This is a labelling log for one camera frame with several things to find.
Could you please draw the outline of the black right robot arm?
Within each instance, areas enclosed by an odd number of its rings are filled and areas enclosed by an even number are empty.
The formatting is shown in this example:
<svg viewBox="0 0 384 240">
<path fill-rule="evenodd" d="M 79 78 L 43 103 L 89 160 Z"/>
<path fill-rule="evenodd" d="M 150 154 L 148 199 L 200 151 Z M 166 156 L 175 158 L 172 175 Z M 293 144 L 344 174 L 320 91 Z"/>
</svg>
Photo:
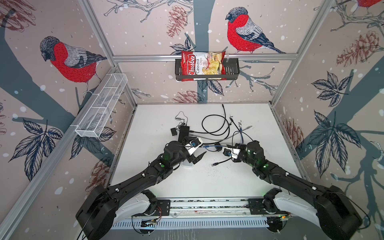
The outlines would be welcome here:
<svg viewBox="0 0 384 240">
<path fill-rule="evenodd" d="M 299 178 L 266 159 L 258 141 L 228 145 L 223 154 L 252 167 L 253 173 L 275 187 L 264 195 L 269 213 L 293 213 L 316 226 L 332 240 L 349 240 L 363 220 L 345 193 Z"/>
</svg>

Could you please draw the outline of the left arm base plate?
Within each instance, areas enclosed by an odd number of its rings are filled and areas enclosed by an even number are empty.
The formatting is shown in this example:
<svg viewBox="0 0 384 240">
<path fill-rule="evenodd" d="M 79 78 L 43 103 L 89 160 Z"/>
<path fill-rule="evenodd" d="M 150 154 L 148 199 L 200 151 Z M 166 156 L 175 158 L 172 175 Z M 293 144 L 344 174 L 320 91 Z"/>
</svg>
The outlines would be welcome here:
<svg viewBox="0 0 384 240">
<path fill-rule="evenodd" d="M 169 216 L 171 210 L 170 200 L 155 200 L 150 202 L 149 207 L 143 213 L 144 216 Z"/>
</svg>

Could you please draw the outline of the red cassava chips bag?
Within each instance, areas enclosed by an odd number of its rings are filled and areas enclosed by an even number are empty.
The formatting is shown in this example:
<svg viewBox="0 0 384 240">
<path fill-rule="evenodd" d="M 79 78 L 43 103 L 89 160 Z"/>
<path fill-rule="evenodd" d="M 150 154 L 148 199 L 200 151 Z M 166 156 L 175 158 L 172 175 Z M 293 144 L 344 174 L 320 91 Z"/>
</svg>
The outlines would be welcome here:
<svg viewBox="0 0 384 240">
<path fill-rule="evenodd" d="M 226 52 L 182 51 L 182 76 L 225 75 L 223 60 Z"/>
</svg>

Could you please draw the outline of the white grey flat device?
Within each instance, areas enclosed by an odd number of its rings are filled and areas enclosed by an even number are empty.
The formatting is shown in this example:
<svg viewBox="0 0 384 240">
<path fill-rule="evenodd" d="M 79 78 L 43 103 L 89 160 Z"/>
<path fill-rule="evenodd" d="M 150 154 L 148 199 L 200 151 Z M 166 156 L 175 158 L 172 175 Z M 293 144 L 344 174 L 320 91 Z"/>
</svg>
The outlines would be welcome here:
<svg viewBox="0 0 384 240">
<path fill-rule="evenodd" d="M 193 163 L 189 163 L 188 161 L 182 162 L 182 166 L 185 168 L 192 168 L 194 166 Z"/>
</svg>

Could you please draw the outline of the white mesh wall shelf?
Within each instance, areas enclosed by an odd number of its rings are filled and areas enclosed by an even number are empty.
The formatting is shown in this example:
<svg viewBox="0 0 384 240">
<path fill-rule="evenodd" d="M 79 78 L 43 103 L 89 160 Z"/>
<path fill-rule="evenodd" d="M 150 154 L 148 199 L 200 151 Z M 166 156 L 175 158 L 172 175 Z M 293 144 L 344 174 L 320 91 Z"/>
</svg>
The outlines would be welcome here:
<svg viewBox="0 0 384 240">
<path fill-rule="evenodd" d="M 80 137 L 99 138 L 101 136 L 127 81 L 125 74 L 109 76 L 75 130 Z"/>
</svg>

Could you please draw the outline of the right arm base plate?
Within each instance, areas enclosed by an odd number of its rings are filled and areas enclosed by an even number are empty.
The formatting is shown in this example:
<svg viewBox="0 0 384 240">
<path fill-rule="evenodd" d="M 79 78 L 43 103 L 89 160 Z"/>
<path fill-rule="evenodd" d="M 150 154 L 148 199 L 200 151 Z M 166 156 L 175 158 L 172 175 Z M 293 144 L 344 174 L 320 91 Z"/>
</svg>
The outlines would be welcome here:
<svg viewBox="0 0 384 240">
<path fill-rule="evenodd" d="M 248 203 L 245 205 L 245 207 L 250 210 L 251 215 L 289 215 L 288 212 L 281 211 L 275 207 L 267 206 L 264 203 L 263 198 L 248 199 Z"/>
</svg>

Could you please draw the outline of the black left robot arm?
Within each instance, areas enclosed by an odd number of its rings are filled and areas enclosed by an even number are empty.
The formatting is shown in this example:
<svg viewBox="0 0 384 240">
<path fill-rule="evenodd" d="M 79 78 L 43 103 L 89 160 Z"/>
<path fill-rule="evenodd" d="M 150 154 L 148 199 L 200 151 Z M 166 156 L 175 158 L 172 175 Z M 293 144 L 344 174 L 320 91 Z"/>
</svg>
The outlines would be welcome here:
<svg viewBox="0 0 384 240">
<path fill-rule="evenodd" d="M 76 214 L 85 237 L 89 240 L 101 239 L 113 226 L 118 209 L 123 204 L 139 194 L 146 194 L 147 188 L 165 180 L 173 173 L 174 166 L 183 161 L 199 162 L 204 154 L 195 157 L 194 152 L 202 144 L 198 137 L 185 137 L 182 143 L 171 141 L 164 152 L 137 175 L 108 188 L 96 186 Z"/>
</svg>

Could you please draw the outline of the black power adapter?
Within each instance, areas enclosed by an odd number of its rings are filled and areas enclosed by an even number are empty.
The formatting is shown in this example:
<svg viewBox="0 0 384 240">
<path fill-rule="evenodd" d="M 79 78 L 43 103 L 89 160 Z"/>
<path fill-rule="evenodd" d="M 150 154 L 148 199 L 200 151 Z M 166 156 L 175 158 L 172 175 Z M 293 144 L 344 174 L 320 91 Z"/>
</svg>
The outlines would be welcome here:
<svg viewBox="0 0 384 240">
<path fill-rule="evenodd" d="M 172 136 L 176 136 L 178 133 L 177 133 L 177 129 L 176 128 L 171 128 L 171 133 L 172 133 Z"/>
</svg>

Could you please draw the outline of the small black adapter block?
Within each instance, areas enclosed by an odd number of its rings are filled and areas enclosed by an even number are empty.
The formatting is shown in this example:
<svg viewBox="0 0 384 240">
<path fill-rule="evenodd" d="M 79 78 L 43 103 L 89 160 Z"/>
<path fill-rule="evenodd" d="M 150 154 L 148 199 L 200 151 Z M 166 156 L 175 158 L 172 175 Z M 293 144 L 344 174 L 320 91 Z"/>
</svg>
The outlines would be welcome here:
<svg viewBox="0 0 384 240">
<path fill-rule="evenodd" d="M 223 147 L 220 145 L 220 143 L 215 143 L 214 147 L 215 147 L 217 152 L 220 152 L 223 149 Z"/>
</svg>

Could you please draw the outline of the aluminium front rail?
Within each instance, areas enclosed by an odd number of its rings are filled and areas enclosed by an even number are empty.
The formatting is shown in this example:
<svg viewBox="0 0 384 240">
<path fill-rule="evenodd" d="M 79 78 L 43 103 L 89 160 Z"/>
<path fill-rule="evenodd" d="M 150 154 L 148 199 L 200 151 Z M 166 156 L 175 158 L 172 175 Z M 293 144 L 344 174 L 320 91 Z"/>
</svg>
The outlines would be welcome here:
<svg viewBox="0 0 384 240">
<path fill-rule="evenodd" d="M 280 231 L 292 218 L 287 212 L 268 213 L 263 198 L 159 199 L 152 216 L 138 214 L 112 226 L 147 234 L 160 230 L 267 228 Z"/>
</svg>

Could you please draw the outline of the black network switch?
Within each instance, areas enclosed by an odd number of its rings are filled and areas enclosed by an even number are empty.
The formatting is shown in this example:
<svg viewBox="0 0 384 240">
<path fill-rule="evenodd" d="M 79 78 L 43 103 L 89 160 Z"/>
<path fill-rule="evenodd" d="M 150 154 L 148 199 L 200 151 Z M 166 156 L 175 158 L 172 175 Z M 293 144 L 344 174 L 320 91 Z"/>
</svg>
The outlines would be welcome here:
<svg viewBox="0 0 384 240">
<path fill-rule="evenodd" d="M 188 126 L 180 126 L 179 127 L 179 138 L 178 141 L 182 143 L 185 137 L 189 136 L 190 127 Z"/>
</svg>

